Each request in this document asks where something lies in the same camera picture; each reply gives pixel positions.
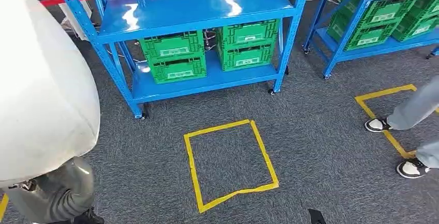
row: shelf caster wheel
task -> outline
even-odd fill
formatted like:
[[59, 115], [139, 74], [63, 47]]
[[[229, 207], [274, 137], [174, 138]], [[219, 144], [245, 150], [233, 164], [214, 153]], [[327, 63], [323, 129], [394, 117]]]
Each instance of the shelf caster wheel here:
[[149, 114], [149, 104], [146, 102], [146, 103], [143, 104], [142, 117], [140, 119], [144, 120], [144, 119], [146, 119], [148, 117], [150, 117], [150, 114]]

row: cable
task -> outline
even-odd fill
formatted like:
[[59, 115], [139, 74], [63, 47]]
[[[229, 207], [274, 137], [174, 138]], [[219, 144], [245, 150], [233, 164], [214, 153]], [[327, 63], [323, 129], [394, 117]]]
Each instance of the cable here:
[[338, 3], [338, 2], [336, 2], [336, 1], [333, 1], [333, 0], [327, 0], [328, 2], [332, 2], [332, 3], [334, 3], [334, 4], [337, 4], [337, 5], [339, 5], [340, 3]]

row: yellow floor tape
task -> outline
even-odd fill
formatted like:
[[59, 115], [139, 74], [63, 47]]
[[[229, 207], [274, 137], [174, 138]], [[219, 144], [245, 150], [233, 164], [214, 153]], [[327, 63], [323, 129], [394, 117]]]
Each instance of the yellow floor tape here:
[[[236, 126], [244, 125], [244, 124], [248, 124], [248, 123], [250, 123], [250, 126], [253, 130], [253, 133], [255, 134], [255, 138], [258, 142], [259, 148], [262, 152], [262, 155], [264, 157], [268, 171], [270, 172], [270, 176], [273, 180], [273, 183], [262, 185], [262, 186], [259, 186], [256, 188], [251, 188], [251, 189], [237, 190], [237, 191], [234, 191], [228, 195], [217, 198], [217, 199], [215, 199], [207, 204], [203, 204], [203, 199], [201, 197], [200, 185], [198, 183], [197, 171], [195, 169], [194, 155], [192, 153], [191, 142], [189, 139], [191, 137], [201, 135], [204, 133], [214, 132], [214, 131], [218, 131], [218, 130], [222, 130], [222, 129], [226, 129], [226, 128], [231, 128], [231, 127], [236, 127]], [[184, 135], [184, 142], [186, 144], [187, 155], [189, 157], [189, 168], [191, 170], [192, 182], [194, 183], [195, 199], [197, 201], [197, 206], [198, 206], [198, 210], [200, 213], [205, 212], [206, 210], [226, 201], [227, 199], [229, 199], [233, 196], [236, 196], [237, 194], [250, 193], [250, 192], [261, 192], [261, 191], [265, 191], [265, 190], [274, 189], [274, 188], [279, 187], [279, 180], [277, 179], [277, 176], [276, 176], [276, 173], [274, 171], [273, 165], [271, 164], [270, 158], [269, 158], [267, 152], [265, 151], [265, 146], [264, 146], [264, 143], [262, 142], [262, 138], [261, 138], [259, 131], [256, 127], [255, 121], [243, 120], [243, 121], [239, 121], [239, 122], [233, 122], [233, 123], [229, 123], [229, 124], [225, 124], [225, 125], [210, 127], [210, 128], [206, 128], [203, 130], [187, 133]]]
[[3, 220], [3, 216], [5, 216], [6, 208], [8, 207], [9, 197], [7, 194], [3, 195], [2, 202], [0, 202], [0, 222]]
[[[380, 96], [394, 94], [400, 91], [416, 91], [416, 89], [417, 88], [413, 84], [407, 84], [400, 87], [389, 88], [383, 91], [357, 96], [355, 97], [355, 100], [364, 109], [364, 111], [366, 111], [366, 113], [370, 118], [376, 118], [375, 114], [372, 112], [372, 110], [370, 110], [370, 108], [366, 105], [366, 103], [364, 103], [364, 101]], [[393, 135], [389, 131], [383, 131], [383, 134], [395, 147], [395, 149], [401, 154], [403, 158], [413, 158], [415, 156], [415, 151], [406, 152], [405, 149], [401, 146], [401, 144], [393, 137]]]

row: green plastic crate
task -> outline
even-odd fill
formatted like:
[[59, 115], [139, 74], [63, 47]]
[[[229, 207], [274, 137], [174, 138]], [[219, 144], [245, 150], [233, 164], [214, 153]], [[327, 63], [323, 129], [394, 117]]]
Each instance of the green plastic crate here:
[[407, 14], [393, 31], [392, 36], [396, 40], [403, 42], [431, 32], [437, 25], [439, 25], [439, 16], [431, 16], [427, 19], [416, 19], [410, 14]]
[[409, 14], [416, 20], [427, 19], [439, 14], [439, 0], [417, 0]]
[[226, 51], [273, 43], [278, 26], [277, 19], [223, 26], [217, 29], [217, 42]]
[[[349, 19], [340, 13], [334, 17], [335, 19], [331, 22], [327, 33], [334, 40], [340, 41], [349, 24]], [[382, 44], [392, 34], [396, 26], [397, 23], [390, 23], [375, 27], [356, 28], [343, 50], [350, 51]]]
[[151, 74], [156, 83], [170, 83], [195, 78], [204, 78], [206, 74], [205, 56], [179, 58], [166, 62], [151, 63]]
[[[416, 0], [377, 0], [373, 1], [364, 12], [360, 21], [359, 28], [381, 26], [393, 22], [399, 22], [411, 9]], [[341, 7], [339, 12], [346, 17], [351, 17], [360, 0], [351, 0]]]
[[223, 71], [231, 71], [269, 64], [273, 57], [274, 47], [274, 44], [263, 44], [229, 51], [218, 47], [218, 55]]
[[139, 40], [145, 58], [164, 61], [179, 56], [200, 56], [204, 52], [202, 31], [155, 36]]

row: white sneaker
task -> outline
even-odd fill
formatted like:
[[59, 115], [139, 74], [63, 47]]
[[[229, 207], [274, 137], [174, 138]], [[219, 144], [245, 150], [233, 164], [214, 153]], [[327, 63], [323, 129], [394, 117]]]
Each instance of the white sneaker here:
[[392, 129], [392, 127], [387, 123], [387, 118], [374, 118], [368, 120], [364, 126], [370, 132], [382, 132], [384, 130]]
[[427, 174], [430, 168], [425, 166], [418, 158], [411, 158], [397, 166], [397, 172], [409, 179], [419, 178]]

